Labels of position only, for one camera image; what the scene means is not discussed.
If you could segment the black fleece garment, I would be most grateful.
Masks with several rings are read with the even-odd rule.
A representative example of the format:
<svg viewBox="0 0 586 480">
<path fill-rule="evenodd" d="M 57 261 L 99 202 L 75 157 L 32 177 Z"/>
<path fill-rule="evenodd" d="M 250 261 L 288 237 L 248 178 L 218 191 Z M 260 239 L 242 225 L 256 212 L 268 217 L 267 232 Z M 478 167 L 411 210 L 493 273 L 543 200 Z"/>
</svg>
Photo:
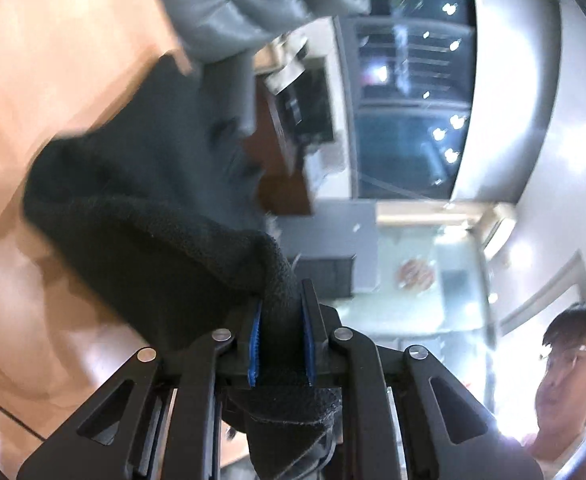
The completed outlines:
<svg viewBox="0 0 586 480">
<path fill-rule="evenodd" d="M 109 122 L 51 141 L 26 219 L 171 366 L 231 313 L 259 309 L 257 378 L 231 390 L 262 479 L 314 479 L 341 397 L 308 382 L 301 288 L 255 202 L 261 172 L 197 78 L 160 58 Z"/>
</svg>

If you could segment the man with glasses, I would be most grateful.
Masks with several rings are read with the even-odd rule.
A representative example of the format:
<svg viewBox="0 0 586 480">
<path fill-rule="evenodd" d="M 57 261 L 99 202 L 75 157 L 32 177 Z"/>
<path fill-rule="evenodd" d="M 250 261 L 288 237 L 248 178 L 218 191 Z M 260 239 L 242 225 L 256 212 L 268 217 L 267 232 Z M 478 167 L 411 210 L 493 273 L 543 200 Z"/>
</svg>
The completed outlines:
<svg viewBox="0 0 586 480">
<path fill-rule="evenodd" d="M 543 347 L 548 352 L 535 394 L 537 434 L 524 447 L 551 479 L 586 437 L 586 302 L 554 318 Z"/>
</svg>

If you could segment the grey cabinet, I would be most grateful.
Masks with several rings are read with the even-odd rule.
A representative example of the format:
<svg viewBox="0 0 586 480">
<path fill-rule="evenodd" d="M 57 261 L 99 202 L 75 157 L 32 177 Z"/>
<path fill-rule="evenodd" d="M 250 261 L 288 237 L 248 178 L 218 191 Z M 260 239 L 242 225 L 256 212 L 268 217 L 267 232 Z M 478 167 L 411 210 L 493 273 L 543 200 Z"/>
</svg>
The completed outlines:
<svg viewBox="0 0 586 480">
<path fill-rule="evenodd" d="M 372 200 L 317 200 L 309 216 L 279 216 L 279 244 L 295 273 L 322 299 L 373 292 L 379 284 L 377 207 Z"/>
</svg>

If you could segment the dark brown wooden desk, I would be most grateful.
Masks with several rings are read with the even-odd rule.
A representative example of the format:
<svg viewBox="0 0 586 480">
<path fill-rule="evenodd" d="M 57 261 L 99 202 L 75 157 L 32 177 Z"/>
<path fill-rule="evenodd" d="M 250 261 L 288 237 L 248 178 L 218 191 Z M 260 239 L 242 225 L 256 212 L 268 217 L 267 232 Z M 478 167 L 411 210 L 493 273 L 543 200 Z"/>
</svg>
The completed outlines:
<svg viewBox="0 0 586 480">
<path fill-rule="evenodd" d="M 305 171 L 302 145 L 282 118 L 276 97 L 264 81 L 255 82 L 256 129 L 242 141 L 245 153 L 261 167 L 257 199 L 276 216 L 311 216 L 314 197 Z"/>
</svg>

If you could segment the black printer on desk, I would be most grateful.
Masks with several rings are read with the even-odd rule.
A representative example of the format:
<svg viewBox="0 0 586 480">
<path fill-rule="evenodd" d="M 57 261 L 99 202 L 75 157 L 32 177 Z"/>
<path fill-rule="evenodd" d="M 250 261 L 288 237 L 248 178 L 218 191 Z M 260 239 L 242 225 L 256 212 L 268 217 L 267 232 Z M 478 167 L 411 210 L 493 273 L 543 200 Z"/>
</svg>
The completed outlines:
<svg viewBox="0 0 586 480">
<path fill-rule="evenodd" d="M 263 78 L 284 129 L 300 146 L 335 141 L 325 58 L 305 58 Z"/>
</svg>

